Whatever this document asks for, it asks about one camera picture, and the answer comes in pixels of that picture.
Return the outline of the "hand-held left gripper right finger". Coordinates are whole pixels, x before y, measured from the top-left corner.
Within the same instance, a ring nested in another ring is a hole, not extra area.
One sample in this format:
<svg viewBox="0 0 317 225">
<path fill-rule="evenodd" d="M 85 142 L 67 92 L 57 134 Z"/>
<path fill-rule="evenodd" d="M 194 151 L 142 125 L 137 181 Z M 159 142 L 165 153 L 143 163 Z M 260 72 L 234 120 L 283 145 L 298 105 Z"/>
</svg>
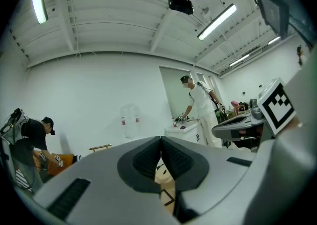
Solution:
<svg viewBox="0 0 317 225">
<path fill-rule="evenodd" d="M 220 202 L 246 173 L 255 154 L 163 136 L 161 158 L 175 181 L 173 215 L 185 223 Z"/>
</svg>

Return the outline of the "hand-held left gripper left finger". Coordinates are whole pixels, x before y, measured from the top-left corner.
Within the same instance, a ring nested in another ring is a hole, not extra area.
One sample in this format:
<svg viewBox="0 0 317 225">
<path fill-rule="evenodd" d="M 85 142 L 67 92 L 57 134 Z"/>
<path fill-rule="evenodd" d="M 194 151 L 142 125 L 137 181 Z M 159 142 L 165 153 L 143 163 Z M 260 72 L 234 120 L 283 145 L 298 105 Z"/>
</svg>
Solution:
<svg viewBox="0 0 317 225">
<path fill-rule="evenodd" d="M 155 182 L 160 137 L 91 153 L 35 195 L 35 201 L 69 225 L 176 225 Z"/>
</svg>

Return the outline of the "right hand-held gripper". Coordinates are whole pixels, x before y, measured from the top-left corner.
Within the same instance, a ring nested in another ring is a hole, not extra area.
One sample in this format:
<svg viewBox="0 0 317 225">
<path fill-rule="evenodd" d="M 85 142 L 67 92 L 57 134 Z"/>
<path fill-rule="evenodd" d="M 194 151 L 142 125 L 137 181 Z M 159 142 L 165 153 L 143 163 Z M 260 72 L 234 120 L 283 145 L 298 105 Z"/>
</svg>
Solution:
<svg viewBox="0 0 317 225">
<path fill-rule="evenodd" d="M 296 115 L 295 109 L 284 91 L 281 78 L 271 80 L 249 102 L 250 112 L 257 120 L 266 120 L 272 133 L 277 135 Z M 240 130 L 251 128 L 251 116 L 238 115 L 212 128 L 213 136 L 223 140 L 240 140 Z"/>
</svg>

